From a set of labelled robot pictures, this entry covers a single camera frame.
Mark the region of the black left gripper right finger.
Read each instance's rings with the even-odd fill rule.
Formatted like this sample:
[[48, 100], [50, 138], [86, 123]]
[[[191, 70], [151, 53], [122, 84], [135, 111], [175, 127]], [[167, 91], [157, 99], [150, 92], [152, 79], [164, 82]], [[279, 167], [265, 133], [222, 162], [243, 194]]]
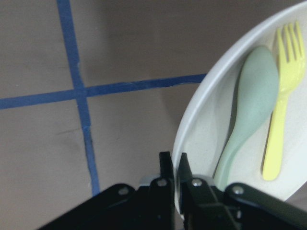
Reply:
[[179, 212], [187, 230], [305, 230], [307, 213], [249, 185], [224, 191], [193, 175], [186, 153], [178, 167]]

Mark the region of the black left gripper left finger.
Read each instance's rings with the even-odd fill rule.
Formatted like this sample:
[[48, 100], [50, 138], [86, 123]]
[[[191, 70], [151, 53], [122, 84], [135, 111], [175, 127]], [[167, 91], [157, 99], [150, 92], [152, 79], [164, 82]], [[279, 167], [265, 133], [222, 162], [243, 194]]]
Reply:
[[174, 176], [169, 152], [160, 175], [134, 189], [115, 184], [41, 227], [43, 230], [173, 230]]

